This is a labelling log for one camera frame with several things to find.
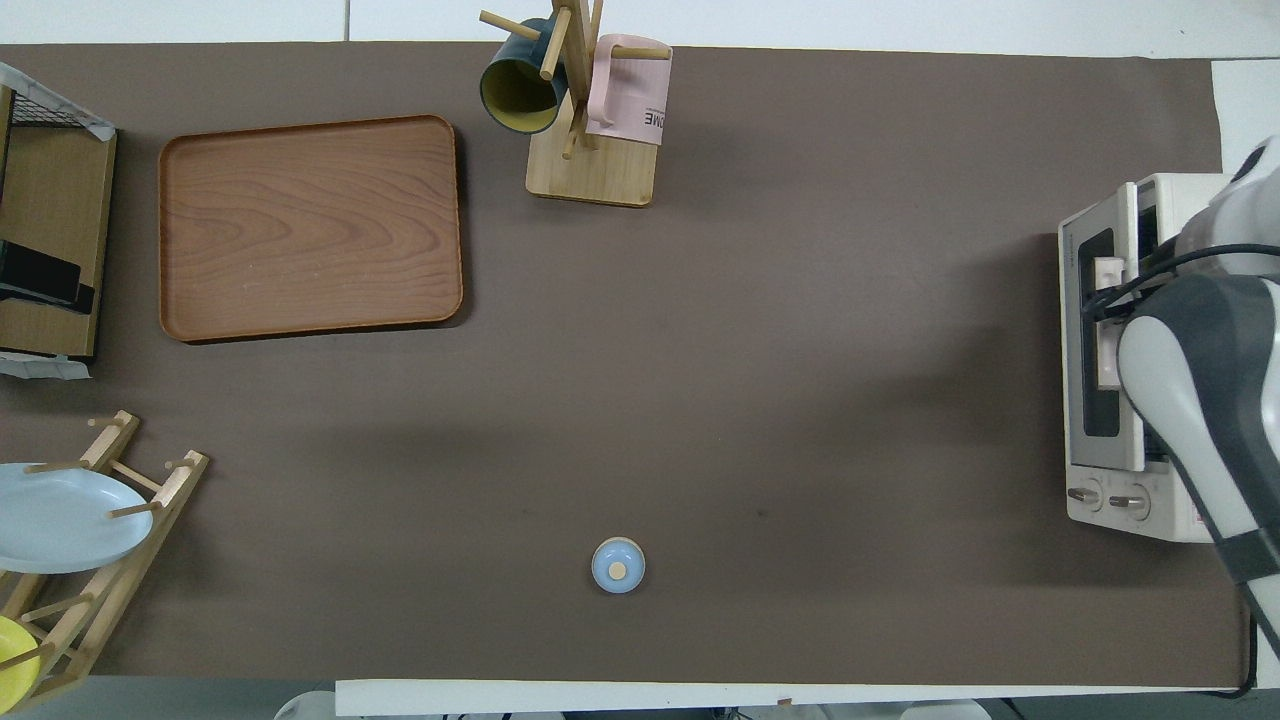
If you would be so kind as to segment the cream toaster oven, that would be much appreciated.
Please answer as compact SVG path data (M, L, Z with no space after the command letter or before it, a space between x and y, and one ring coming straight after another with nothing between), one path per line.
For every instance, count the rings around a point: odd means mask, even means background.
M1066 510L1096 527L1207 543L1175 466L1124 395L1121 324L1082 314L1091 296L1140 274L1143 261L1228 184L1225 173L1156 173L1059 225L1059 305Z

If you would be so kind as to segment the brown table mat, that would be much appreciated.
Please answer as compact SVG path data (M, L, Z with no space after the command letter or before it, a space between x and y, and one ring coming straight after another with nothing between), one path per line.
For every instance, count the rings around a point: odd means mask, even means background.
M536 199L492 44L0 45L120 131L91 380L0 377L0 461L142 418L211 457L101 673L1238 687L1215 551L1065 512L1057 224L1212 172L1206 60L680 47L644 209ZM448 324L183 345L179 135L453 127ZM609 594L593 552L637 542Z

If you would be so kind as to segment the wooden mug tree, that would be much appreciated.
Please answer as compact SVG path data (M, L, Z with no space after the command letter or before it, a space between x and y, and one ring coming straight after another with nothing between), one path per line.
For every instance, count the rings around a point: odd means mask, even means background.
M564 63L568 92L556 122L530 138L526 190L540 197L645 208L650 204L657 176L659 146L586 132L586 104L593 83L593 60L603 0L550 0L553 28L540 76L550 79L558 60ZM481 23L508 36L538 35L492 12L479 14ZM662 58L657 50L616 49L618 58Z

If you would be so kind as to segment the pink mug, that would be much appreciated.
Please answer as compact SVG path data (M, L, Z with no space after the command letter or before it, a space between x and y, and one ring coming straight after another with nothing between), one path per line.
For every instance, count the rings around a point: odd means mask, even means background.
M616 49L657 50L662 58L618 58ZM598 38L586 104L586 132L653 146L662 145L672 47L636 35Z

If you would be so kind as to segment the dark blue mug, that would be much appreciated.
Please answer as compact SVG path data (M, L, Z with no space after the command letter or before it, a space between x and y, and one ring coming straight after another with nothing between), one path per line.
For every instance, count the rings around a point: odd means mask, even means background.
M553 19L530 18L522 26L538 36L509 35L483 72L479 88L483 105L495 122L521 135L536 135L556 122L570 86L562 60L550 79L540 76Z

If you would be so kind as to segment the brown wooden tray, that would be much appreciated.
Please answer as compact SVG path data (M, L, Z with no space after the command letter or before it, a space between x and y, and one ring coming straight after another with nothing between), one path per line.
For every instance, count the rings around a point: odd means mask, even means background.
M465 301L454 127L183 135L157 158L159 320L186 343L428 325Z

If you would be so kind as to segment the wooden dish rack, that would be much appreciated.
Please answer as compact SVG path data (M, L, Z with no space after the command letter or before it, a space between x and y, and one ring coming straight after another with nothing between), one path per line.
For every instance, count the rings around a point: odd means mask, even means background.
M0 570L0 717L52 700L90 676L210 465L207 455L191 450L166 462L163 479L146 477L124 460L142 424L138 416L122 410L88 424L97 436L78 459L26 462L26 470L81 468L114 478L145 502L109 516L150 511L154 528L127 556L92 570Z

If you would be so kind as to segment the white paper sheet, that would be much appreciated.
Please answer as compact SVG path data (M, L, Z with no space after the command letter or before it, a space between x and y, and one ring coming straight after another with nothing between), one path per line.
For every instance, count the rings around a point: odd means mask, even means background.
M87 380L92 378L86 363L73 360L67 355L45 356L10 351L0 351L0 375L20 379L58 380Z

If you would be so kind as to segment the light blue plate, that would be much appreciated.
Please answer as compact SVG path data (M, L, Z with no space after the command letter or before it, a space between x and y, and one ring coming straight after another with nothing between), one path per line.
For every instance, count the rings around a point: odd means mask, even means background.
M81 468L28 473L27 466L0 464L0 570L92 570L123 559L150 536L150 511L109 516L145 502L129 486Z

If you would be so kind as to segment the black flat device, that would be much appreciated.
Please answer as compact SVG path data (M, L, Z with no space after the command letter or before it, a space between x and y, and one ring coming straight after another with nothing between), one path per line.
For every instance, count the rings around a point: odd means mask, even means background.
M0 240L0 302L37 304L90 315L96 290L81 282L81 268L46 252Z

